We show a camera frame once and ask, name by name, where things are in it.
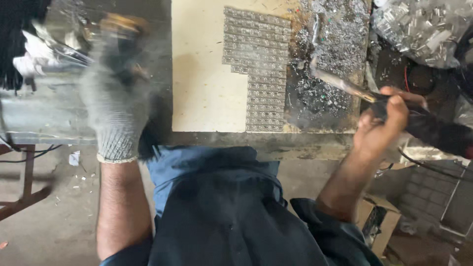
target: black handle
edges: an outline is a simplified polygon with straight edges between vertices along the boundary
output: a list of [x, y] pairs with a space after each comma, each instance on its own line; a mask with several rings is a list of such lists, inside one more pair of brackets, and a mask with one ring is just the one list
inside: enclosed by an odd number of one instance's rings
[[[377, 118], [387, 119], [387, 95], [376, 95], [377, 101], [371, 109]], [[419, 104], [406, 101], [409, 121], [406, 131], [441, 151], [473, 159], [473, 130], [465, 125], [438, 119]]]

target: blue shirt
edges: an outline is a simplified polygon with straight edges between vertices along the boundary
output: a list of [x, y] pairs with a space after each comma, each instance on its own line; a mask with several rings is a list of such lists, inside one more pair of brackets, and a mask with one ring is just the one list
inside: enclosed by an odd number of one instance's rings
[[354, 224], [318, 211], [315, 201], [292, 199], [298, 217], [290, 213], [277, 162], [256, 161], [250, 147], [155, 152], [148, 168], [159, 200], [156, 235], [101, 265], [382, 265]]

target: hand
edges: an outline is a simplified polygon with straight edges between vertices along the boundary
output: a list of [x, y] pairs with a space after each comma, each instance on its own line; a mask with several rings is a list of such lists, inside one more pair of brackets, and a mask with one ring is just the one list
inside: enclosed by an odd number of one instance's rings
[[381, 93], [393, 95], [387, 104], [387, 120], [382, 123], [368, 109], [359, 118], [358, 131], [353, 136], [352, 153], [362, 161], [372, 162], [380, 159], [388, 146], [394, 142], [407, 125], [409, 110], [405, 100], [419, 103], [427, 108], [424, 97], [403, 92], [393, 87], [382, 87]]
[[130, 162], [138, 157], [148, 120], [148, 86], [137, 84], [140, 80], [133, 73], [139, 54], [134, 39], [118, 38], [113, 32], [102, 35], [91, 53], [95, 62], [81, 78], [80, 96], [96, 132], [98, 160]]

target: cardboard box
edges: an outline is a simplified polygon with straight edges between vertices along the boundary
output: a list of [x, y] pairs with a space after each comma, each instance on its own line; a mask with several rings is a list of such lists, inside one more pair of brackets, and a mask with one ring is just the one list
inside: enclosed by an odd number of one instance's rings
[[400, 217], [401, 212], [383, 198], [366, 195], [358, 203], [356, 225], [363, 231], [365, 238], [372, 231], [372, 228], [376, 227], [379, 229], [374, 236], [371, 246], [371, 250], [379, 258], [383, 256], [383, 252]]

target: forearm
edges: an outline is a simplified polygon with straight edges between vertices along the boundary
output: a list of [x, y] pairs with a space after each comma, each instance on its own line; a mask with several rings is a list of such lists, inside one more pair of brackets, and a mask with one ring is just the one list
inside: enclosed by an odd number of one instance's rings
[[378, 164], [378, 160], [364, 159], [351, 151], [322, 189], [318, 209], [340, 221], [353, 222], [359, 198]]
[[137, 161], [102, 163], [97, 252], [101, 260], [151, 234], [151, 215]]

